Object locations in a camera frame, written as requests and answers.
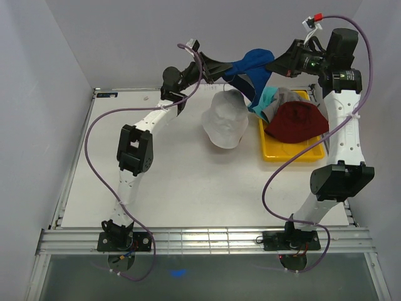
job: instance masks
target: red hat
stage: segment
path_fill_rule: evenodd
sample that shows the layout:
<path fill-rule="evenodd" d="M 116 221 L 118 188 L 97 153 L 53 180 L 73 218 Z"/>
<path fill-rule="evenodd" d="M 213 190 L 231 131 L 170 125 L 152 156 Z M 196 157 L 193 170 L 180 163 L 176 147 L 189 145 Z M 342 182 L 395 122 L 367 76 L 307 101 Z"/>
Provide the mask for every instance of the red hat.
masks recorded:
<path fill-rule="evenodd" d="M 328 132 L 328 122 L 312 103 L 286 102 L 264 131 L 281 142 L 299 143 Z"/>

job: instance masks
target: cable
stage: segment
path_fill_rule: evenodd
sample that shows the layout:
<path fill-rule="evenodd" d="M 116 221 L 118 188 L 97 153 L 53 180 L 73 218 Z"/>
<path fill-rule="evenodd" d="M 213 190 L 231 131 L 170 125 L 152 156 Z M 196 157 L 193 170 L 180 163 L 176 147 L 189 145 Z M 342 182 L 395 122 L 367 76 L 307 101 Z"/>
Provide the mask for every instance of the cable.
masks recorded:
<path fill-rule="evenodd" d="M 301 251 L 301 248 L 299 248 L 295 254 L 289 254 L 289 256 L 297 257 L 297 255 L 300 253 L 300 251 Z"/>
<path fill-rule="evenodd" d="M 308 244 L 305 245 L 305 251 L 302 254 L 300 254 L 300 256 L 305 256 L 307 251 L 308 251 Z"/>
<path fill-rule="evenodd" d="M 365 96 L 362 98 L 362 100 L 359 102 L 358 106 L 355 107 L 355 109 L 352 111 L 352 114 L 355 115 L 365 104 L 365 102 L 367 101 L 369 94 L 370 94 L 370 90 L 372 89 L 372 82 L 373 82 L 373 64 L 372 64 L 372 51 L 370 49 L 370 44 L 369 44 L 369 40 L 366 36 L 366 34 L 363 32 L 363 30 L 361 29 L 361 27 L 352 19 L 345 17 L 345 16 L 340 16 L 340 15 L 330 15 L 330 16 L 324 16 L 323 19 L 332 19 L 332 18 L 337 18 L 337 19 L 342 19 L 345 21 L 348 21 L 349 23 L 351 23 L 352 25 L 354 25 L 354 27 L 359 31 L 359 33 L 362 35 L 362 38 L 366 44 L 366 48 L 367 48 L 367 52 L 368 52 L 368 63 L 369 63 L 369 81 L 368 81 L 368 88 L 366 90 L 366 94 Z M 334 135 L 335 133 L 337 133 L 342 127 L 344 127 L 350 120 L 352 119 L 352 116 L 348 116 L 340 125 L 338 125 L 335 129 L 333 129 L 331 132 L 329 132 L 324 138 L 322 138 L 321 140 L 319 140 L 318 142 L 312 144 L 311 146 L 309 146 L 308 148 L 304 149 L 303 151 L 301 151 L 299 154 L 296 154 L 294 157 L 292 157 L 290 160 L 288 160 L 287 162 L 285 162 L 282 166 L 280 166 L 272 175 L 271 177 L 268 179 L 268 181 L 266 182 L 266 184 L 264 185 L 263 191 L 262 191 L 262 203 L 264 208 L 268 211 L 268 213 L 270 213 L 271 215 L 275 216 L 276 218 L 282 219 L 283 221 L 289 221 L 289 222 L 293 222 L 293 223 L 301 223 L 301 224 L 310 224 L 312 226 L 317 226 L 319 228 L 323 228 L 326 233 L 327 233 L 327 245 L 325 250 L 323 251 L 323 253 L 321 254 L 321 256 L 319 257 L 318 260 L 316 260 L 316 262 L 314 262 L 314 264 L 312 264 L 310 267 L 305 268 L 303 270 L 300 271 L 294 271 L 294 270 L 289 270 L 293 273 L 303 273 L 303 272 L 307 272 L 312 270 L 315 266 L 317 266 L 326 256 L 327 251 L 330 247 L 330 240 L 331 240 L 331 236 L 330 236 L 330 232 L 328 230 L 328 228 L 326 226 L 323 226 L 322 224 L 316 224 L 313 223 L 311 221 L 301 221 L 301 220 L 297 220 L 297 219 L 292 219 L 292 218 L 285 218 L 284 216 L 278 215 L 276 213 L 274 213 L 266 204 L 266 191 L 268 190 L 269 185 L 271 184 L 272 180 L 288 165 L 290 165 L 292 162 L 294 162 L 295 160 L 297 160 L 297 158 L 301 157 L 303 154 L 305 154 L 306 152 L 310 151 L 312 148 L 318 146 L 319 144 L 323 143 L 324 141 L 328 140 L 332 135 Z"/>
<path fill-rule="evenodd" d="M 132 244 L 130 245 L 131 250 L 130 250 L 128 253 L 126 253 L 126 254 L 121 255 L 120 257 L 118 257 L 118 259 L 116 259 L 115 261 L 113 261 L 113 263 L 117 263 L 117 262 L 119 262 L 120 260 L 123 260 L 125 257 L 128 257 L 128 256 L 130 256 L 132 253 L 134 253 L 134 252 L 138 249 L 138 241 L 135 240 L 135 244 L 136 244 L 136 245 L 133 246 L 133 240 L 132 240 Z"/>
<path fill-rule="evenodd" d="M 96 124 L 100 119 L 106 117 L 107 115 L 110 115 L 110 114 L 112 114 L 112 113 L 117 113 L 117 112 L 124 112 L 124 111 L 162 110 L 162 109 L 165 109 L 165 108 L 170 108 L 170 107 L 173 107 L 173 106 L 175 106 L 175 105 L 179 105 L 179 104 L 181 104 L 181 103 L 184 103 L 184 102 L 186 102 L 191 96 L 193 96 L 193 94 L 195 94 L 195 92 L 198 90 L 199 85 L 201 84 L 201 80 L 202 80 L 202 62 L 201 62 L 201 58 L 199 57 L 199 55 L 198 55 L 198 53 L 197 53 L 196 51 L 192 50 L 192 48 L 188 47 L 187 45 L 178 44 L 177 46 L 178 46 L 180 49 L 187 49 L 187 50 L 189 50 L 189 51 L 194 55 L 195 62 L 196 62 L 197 67 L 198 67 L 198 69 L 199 69 L 199 78 L 198 78 L 197 84 L 196 84 L 194 90 L 193 90 L 188 96 L 186 96 L 185 98 L 183 98 L 182 100 L 180 100 L 180 101 L 178 101 L 178 102 L 175 102 L 175 103 L 173 103 L 173 104 L 171 104 L 171 105 L 166 105 L 166 106 L 164 106 L 164 107 L 118 108 L 118 109 L 115 109 L 115 110 L 108 111 L 108 112 L 106 112 L 106 113 L 104 113 L 104 114 L 101 114 L 99 117 L 97 117 L 97 118 L 91 123 L 91 125 L 90 125 L 89 128 L 88 128 L 88 132 L 87 132 L 86 135 L 85 135 L 84 152 L 85 152 L 86 161 L 88 162 L 88 165 L 89 165 L 90 169 L 93 171 L 93 173 L 95 174 L 95 176 L 100 180 L 100 182 L 102 182 L 102 183 L 106 186 L 106 188 L 114 195 L 114 197 L 116 198 L 116 200 L 117 200 L 118 203 L 120 204 L 120 206 L 121 206 L 121 208 L 123 209 L 123 211 L 125 212 L 125 214 L 126 214 L 127 216 L 129 216 L 135 223 L 139 224 L 139 225 L 150 235 L 150 237 L 151 237 L 151 239 L 152 239 L 152 243 L 153 243 L 153 246 L 154 246 L 154 248 L 153 248 L 152 265 L 150 266 L 149 270 L 145 273 L 144 276 L 142 276 L 142 277 L 140 277 L 140 278 L 132 278 L 132 277 L 130 277 L 130 276 L 128 276 L 128 275 L 123 275 L 122 273 L 119 273 L 119 272 L 118 272 L 119 275 L 121 275 L 121 276 L 123 276 L 123 277 L 125 277 L 125 278 L 127 278 L 127 279 L 129 279 L 129 280 L 131 280 L 131 281 L 134 281 L 134 282 L 142 281 L 143 279 L 145 279 L 146 277 L 148 277 L 149 274 L 152 272 L 152 270 L 153 270 L 153 268 L 154 268 L 154 265 L 155 265 L 155 261 L 156 261 L 156 241 L 155 241 L 155 238 L 154 238 L 152 232 L 151 232 L 144 224 L 142 224 L 139 220 L 137 220 L 136 218 L 134 218 L 134 217 L 132 216 L 132 214 L 127 210 L 127 208 L 125 207 L 125 205 L 122 203 L 122 201 L 121 201 L 120 197 L 118 196 L 118 194 L 114 191 L 114 189 L 106 182 L 106 180 L 104 180 L 104 178 L 103 178 L 103 177 L 99 174 L 99 172 L 95 169 L 95 167 L 93 166 L 93 164 L 92 164 L 92 162 L 91 162 L 91 160 L 90 160 L 90 158 L 89 158 L 89 154 L 88 154 L 88 139 L 89 139 L 90 133 L 91 133 L 93 127 L 95 126 L 95 124 Z"/>
<path fill-rule="evenodd" d="M 131 249 L 132 245 L 133 245 L 133 238 L 131 238 L 131 243 L 130 243 L 130 245 L 128 246 L 128 248 L 125 248 L 125 249 L 118 248 L 118 249 L 119 249 L 120 251 L 127 251 L 128 249 Z"/>
<path fill-rule="evenodd" d="M 326 52 L 326 50 L 320 44 L 318 37 L 312 36 L 308 41 L 308 46 L 309 46 L 310 50 L 312 50 L 313 52 L 319 53 L 319 51 L 316 50 L 315 44 L 319 48 L 319 51 L 321 54 L 324 54 Z"/>
<path fill-rule="evenodd" d="M 257 243 L 258 245 L 263 243 L 263 240 L 258 241 L 258 238 L 260 238 L 260 237 L 263 238 L 263 236 L 258 236 L 257 238 L 255 238 L 255 243 Z"/>

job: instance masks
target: black clamp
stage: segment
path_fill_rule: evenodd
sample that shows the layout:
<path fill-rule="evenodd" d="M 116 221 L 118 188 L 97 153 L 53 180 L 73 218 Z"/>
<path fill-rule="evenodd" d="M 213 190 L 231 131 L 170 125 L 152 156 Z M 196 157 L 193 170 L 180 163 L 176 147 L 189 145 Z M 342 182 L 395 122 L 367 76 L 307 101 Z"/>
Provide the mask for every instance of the black clamp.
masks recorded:
<path fill-rule="evenodd" d="M 374 167 L 367 167 L 363 162 L 355 166 L 338 161 L 338 164 L 330 164 L 312 172 L 311 192 L 318 201 L 331 199 L 344 202 L 356 196 L 374 176 Z"/>
<path fill-rule="evenodd" d="M 153 162 L 152 134 L 148 130 L 139 130 L 134 125 L 124 125 L 118 143 L 117 160 L 120 170 L 126 169 L 135 177 L 148 171 Z"/>
<path fill-rule="evenodd" d="M 199 42 L 192 40 L 190 47 L 196 51 L 199 49 Z M 232 68 L 231 63 L 223 63 L 208 58 L 203 52 L 198 53 L 202 70 L 198 69 L 196 62 L 192 61 L 189 66 L 180 71 L 176 67 L 170 66 L 163 71 L 163 85 L 160 88 L 160 99 L 179 102 L 186 97 L 181 91 L 195 84 L 199 80 L 199 73 L 202 73 L 202 79 L 206 83 L 214 83 L 220 77 L 224 76 L 225 72 Z M 185 102 L 178 105 L 178 114 L 185 107 Z"/>
<path fill-rule="evenodd" d="M 290 221 L 286 222 L 284 231 L 263 231 L 262 239 L 257 243 L 262 243 L 265 251 L 298 250 L 306 245 L 309 250 L 321 248 L 316 231 L 295 229 L 294 223 Z"/>
<path fill-rule="evenodd" d="M 133 232 L 133 223 L 128 227 L 119 226 L 112 219 L 102 221 L 104 232 L 99 234 L 97 251 L 142 251 L 152 249 L 152 238 L 147 232 Z"/>

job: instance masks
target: light blue cloth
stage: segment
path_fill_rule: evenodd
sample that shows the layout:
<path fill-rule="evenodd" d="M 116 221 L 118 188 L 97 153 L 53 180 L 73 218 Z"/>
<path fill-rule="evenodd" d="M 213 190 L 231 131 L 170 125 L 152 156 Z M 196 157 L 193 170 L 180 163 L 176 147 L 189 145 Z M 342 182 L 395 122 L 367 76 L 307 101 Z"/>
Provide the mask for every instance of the light blue cloth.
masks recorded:
<path fill-rule="evenodd" d="M 252 113 L 255 113 L 264 121 L 269 122 L 266 118 L 266 115 L 262 111 L 273 101 L 273 97 L 276 94 L 277 90 L 278 87 L 266 86 L 262 91 L 262 95 L 259 101 L 249 104 L 248 110 Z"/>

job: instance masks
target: white table surface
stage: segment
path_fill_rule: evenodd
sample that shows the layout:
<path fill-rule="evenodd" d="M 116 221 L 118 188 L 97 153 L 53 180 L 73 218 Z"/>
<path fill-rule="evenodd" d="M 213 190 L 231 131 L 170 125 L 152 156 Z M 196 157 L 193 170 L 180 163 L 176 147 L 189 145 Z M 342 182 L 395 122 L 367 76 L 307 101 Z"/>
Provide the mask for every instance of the white table surface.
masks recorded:
<path fill-rule="evenodd" d="M 201 126 L 201 113 L 210 107 L 213 95 L 219 90 L 222 85 L 201 85 L 185 110 L 154 137 L 154 163 L 142 179 L 137 201 L 128 207 L 145 225 L 166 228 L 284 225 L 284 221 L 271 216 L 262 205 L 262 188 L 279 164 L 262 160 L 256 116 L 249 114 L 249 126 L 233 150 L 216 147 Z M 151 107 L 159 99 L 158 91 L 119 92 L 117 98 L 96 98 L 90 122 L 106 111 Z M 92 131 L 90 157 L 115 189 L 120 130 L 146 114 L 111 114 Z M 287 167 L 268 189 L 266 199 L 271 209 L 283 216 L 295 212 L 310 192 L 311 171 L 324 165 L 322 159 Z M 82 148 L 61 226 L 99 227 L 101 221 L 110 217 L 114 203 L 112 194 L 88 167 Z M 348 225 L 342 204 L 334 207 L 322 223 Z"/>

